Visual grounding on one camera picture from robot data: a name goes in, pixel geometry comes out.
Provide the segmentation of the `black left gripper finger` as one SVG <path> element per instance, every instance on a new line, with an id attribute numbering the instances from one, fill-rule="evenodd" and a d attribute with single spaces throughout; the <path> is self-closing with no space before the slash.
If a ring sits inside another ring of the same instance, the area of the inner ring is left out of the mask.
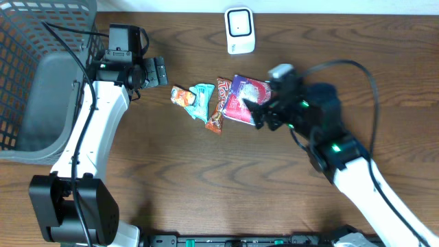
<path id="1" fill-rule="evenodd" d="M 159 56 L 159 57 L 156 57 L 154 60 L 155 60 L 155 65 L 156 65 L 158 84 L 160 86 L 168 85 L 167 72 L 166 72 L 164 58 L 162 56 Z"/>
<path id="2" fill-rule="evenodd" d="M 153 58 L 145 58 L 143 60 L 145 67 L 145 81 L 143 88 L 152 88 L 158 86 L 158 76 L 156 71 L 156 64 Z"/>

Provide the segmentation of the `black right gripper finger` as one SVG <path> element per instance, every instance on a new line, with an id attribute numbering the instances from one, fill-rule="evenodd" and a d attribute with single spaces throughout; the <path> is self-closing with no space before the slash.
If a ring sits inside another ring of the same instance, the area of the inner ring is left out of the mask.
<path id="1" fill-rule="evenodd" d="M 254 122 L 254 126 L 257 130 L 264 127 L 266 120 L 267 120 L 267 114 L 265 112 L 261 111 L 254 111 L 252 113 L 252 118 Z"/>
<path id="2" fill-rule="evenodd" d="M 258 104 L 257 102 L 252 102 L 249 99 L 243 99 L 244 104 L 246 105 L 247 109 L 250 112 L 254 111 L 266 111 L 269 108 L 269 105 L 271 104 L 271 100 L 269 99 L 266 102 L 263 102 L 262 104 Z"/>

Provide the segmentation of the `red purple snack package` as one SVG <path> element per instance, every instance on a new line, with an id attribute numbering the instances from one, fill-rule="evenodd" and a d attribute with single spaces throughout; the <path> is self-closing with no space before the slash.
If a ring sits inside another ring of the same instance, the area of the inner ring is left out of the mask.
<path id="1" fill-rule="evenodd" d="M 261 82 L 241 75 L 235 75 L 230 86 L 223 114 L 225 118 L 254 125 L 250 111 L 244 100 L 259 105 L 267 102 L 272 96 L 267 82 Z"/>

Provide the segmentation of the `orange tissue pack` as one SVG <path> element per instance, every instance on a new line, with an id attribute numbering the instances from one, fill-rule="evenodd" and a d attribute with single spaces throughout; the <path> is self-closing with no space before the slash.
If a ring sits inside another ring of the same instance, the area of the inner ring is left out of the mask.
<path id="1" fill-rule="evenodd" d="M 191 91 L 186 91 L 178 86 L 173 86 L 171 89 L 171 102 L 183 108 L 194 104 L 196 99 L 195 94 Z"/>

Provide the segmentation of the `dark red snack packet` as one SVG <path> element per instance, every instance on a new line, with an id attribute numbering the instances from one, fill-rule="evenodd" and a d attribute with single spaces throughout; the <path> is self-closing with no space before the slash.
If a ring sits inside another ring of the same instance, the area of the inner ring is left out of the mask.
<path id="1" fill-rule="evenodd" d="M 223 109 L 225 107 L 226 100 L 228 99 L 231 84 L 232 82 L 228 79 L 217 79 L 218 104 L 213 111 L 212 116 L 205 124 L 206 129 L 209 129 L 217 134 L 222 133 L 222 126 L 224 121 Z"/>

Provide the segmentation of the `teal snack packet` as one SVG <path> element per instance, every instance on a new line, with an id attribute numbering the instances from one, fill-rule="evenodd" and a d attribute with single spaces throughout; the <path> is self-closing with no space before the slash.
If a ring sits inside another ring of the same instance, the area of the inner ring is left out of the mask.
<path id="1" fill-rule="evenodd" d="M 213 84 L 197 84 L 189 88 L 189 91 L 195 95 L 195 101 L 192 105 L 185 107 L 185 110 L 193 119 L 201 119 L 207 123 L 209 101 L 214 89 Z"/>

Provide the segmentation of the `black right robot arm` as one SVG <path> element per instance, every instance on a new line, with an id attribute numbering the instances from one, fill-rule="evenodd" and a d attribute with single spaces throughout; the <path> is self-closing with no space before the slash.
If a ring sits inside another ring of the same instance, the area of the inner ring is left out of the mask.
<path id="1" fill-rule="evenodd" d="M 346 129 L 333 85 L 305 85 L 295 77 L 270 85 L 274 97 L 269 101 L 244 100 L 256 128 L 287 125 L 293 137 L 305 138 L 308 144 L 301 148 L 310 163 L 360 210 L 386 246 L 438 245 L 438 236 L 396 195 L 372 153 Z"/>

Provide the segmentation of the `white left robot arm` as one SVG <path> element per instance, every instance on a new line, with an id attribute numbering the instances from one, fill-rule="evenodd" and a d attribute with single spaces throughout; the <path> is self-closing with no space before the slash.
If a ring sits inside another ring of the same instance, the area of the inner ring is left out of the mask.
<path id="1" fill-rule="evenodd" d="M 147 246 L 140 227 L 119 219 L 105 186 L 108 155 L 117 126 L 141 89 L 168 83 L 163 57 L 134 57 L 108 50 L 88 67 L 78 118 L 48 175 L 35 175 L 29 196 L 41 234 L 65 246 Z"/>

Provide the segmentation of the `dark grey plastic basket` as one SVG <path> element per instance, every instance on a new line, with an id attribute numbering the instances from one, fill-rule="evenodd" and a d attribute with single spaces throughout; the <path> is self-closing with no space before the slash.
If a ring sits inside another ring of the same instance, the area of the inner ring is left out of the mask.
<path id="1" fill-rule="evenodd" d="M 53 165 L 80 110 L 83 73 L 104 49 L 94 0 L 1 2 L 1 159 Z"/>

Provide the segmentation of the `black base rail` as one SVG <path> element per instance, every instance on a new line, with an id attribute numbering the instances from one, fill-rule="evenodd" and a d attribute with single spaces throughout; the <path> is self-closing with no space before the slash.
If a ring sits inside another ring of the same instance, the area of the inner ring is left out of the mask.
<path id="1" fill-rule="evenodd" d="M 360 237 L 359 233 L 333 240 L 303 234 L 262 237 L 153 235 L 148 240 L 150 247 L 384 246 L 378 237 Z"/>

